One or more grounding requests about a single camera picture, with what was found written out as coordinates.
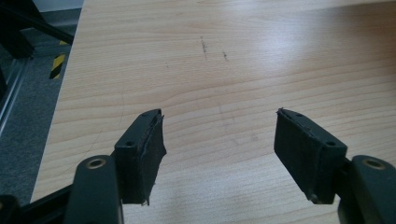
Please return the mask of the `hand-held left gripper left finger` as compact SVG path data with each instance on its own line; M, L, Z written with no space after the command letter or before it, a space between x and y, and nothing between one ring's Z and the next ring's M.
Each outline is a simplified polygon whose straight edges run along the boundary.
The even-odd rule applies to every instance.
M142 113L125 131L113 151L120 197L124 204L149 204L149 196L165 155L161 109Z

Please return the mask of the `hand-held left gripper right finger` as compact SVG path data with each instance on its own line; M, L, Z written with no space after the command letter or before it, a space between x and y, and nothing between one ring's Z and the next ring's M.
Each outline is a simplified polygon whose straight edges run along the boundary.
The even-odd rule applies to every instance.
M285 108L276 112L274 150L308 201L331 204L332 182L347 146L307 116Z

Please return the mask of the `yellow black striped tape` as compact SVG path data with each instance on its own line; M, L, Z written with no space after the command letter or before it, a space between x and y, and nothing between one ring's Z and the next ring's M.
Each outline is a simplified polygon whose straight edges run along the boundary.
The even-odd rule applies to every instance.
M64 64L64 60L66 58L66 50L62 50L59 54L57 54L54 57L53 63L52 63L52 67L51 67L51 71L49 74L49 78L50 79L55 79L55 78L59 78L61 75L61 71L62 71L62 67Z

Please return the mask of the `grey metal rail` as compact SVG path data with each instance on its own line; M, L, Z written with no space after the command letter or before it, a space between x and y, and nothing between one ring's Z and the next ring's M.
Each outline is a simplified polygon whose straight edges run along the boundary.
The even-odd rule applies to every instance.
M14 59L6 73L7 91L0 102L0 136L7 125L7 120L21 89L21 83L24 80L29 62L29 58Z

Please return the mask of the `black metal stand frame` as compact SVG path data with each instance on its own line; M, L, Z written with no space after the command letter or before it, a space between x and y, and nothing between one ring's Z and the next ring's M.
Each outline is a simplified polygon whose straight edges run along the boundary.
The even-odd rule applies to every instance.
M74 37L47 23L33 0L0 0L0 45L16 59L31 57L34 47L21 33L35 28L72 45Z

